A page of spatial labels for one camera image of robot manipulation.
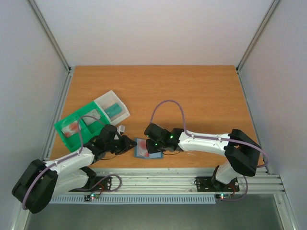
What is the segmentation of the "red and white card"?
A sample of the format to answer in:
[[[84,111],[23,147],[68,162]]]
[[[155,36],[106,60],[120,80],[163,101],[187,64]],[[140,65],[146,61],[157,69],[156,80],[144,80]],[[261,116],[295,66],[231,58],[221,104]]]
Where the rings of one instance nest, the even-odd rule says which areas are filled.
[[[146,140],[144,140],[144,139],[139,139],[138,156],[145,157],[145,158],[149,157],[149,153],[147,152],[147,149],[146,149]]]

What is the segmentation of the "teal card holder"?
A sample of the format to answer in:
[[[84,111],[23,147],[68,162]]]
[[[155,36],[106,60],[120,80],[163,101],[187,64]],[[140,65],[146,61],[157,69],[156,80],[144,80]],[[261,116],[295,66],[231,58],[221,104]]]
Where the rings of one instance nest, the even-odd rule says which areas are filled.
[[[137,143],[137,146],[135,147],[134,150],[134,157],[145,160],[154,160],[154,159],[163,158],[163,154],[161,152],[148,153],[146,148],[146,140],[141,138],[136,138],[135,142]]]

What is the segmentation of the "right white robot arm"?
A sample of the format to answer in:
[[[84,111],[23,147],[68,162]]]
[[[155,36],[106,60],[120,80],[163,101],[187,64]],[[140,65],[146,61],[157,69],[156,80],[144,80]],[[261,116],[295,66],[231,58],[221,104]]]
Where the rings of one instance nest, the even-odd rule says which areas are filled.
[[[172,131],[150,123],[144,131],[148,153],[201,151],[226,157],[223,165],[214,169],[209,186],[222,191],[238,176],[253,177],[258,168],[260,146],[239,129],[230,134],[210,135],[181,128]]]

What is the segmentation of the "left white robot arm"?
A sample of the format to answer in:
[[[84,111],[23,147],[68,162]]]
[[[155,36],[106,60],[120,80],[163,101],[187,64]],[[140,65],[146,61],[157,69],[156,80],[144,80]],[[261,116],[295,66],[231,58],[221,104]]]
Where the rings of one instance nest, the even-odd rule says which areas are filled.
[[[35,214],[52,198],[66,192],[93,191],[101,180],[90,165],[103,160],[107,153],[121,155],[136,145],[118,127],[105,125],[99,135],[66,156],[53,161],[32,161],[13,187],[12,195],[24,210]]]

